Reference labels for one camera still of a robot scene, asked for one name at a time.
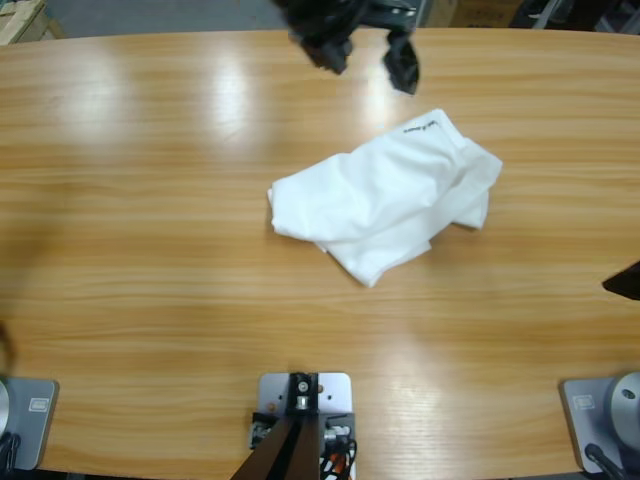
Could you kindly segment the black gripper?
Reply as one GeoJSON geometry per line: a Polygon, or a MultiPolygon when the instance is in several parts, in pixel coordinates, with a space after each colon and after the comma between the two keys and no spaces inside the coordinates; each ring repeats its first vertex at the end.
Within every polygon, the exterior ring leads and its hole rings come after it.
{"type": "Polygon", "coordinates": [[[393,87],[416,93],[420,68],[411,43],[418,10],[407,1],[275,0],[289,34],[315,67],[341,75],[353,51],[352,33],[362,24],[386,30],[388,50],[383,57],[393,87]]]}

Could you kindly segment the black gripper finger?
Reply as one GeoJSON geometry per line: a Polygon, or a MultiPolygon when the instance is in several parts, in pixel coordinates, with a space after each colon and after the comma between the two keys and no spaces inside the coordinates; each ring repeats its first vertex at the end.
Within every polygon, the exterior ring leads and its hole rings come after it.
{"type": "Polygon", "coordinates": [[[627,267],[602,282],[606,291],[627,299],[640,299],[640,262],[627,267]]]}

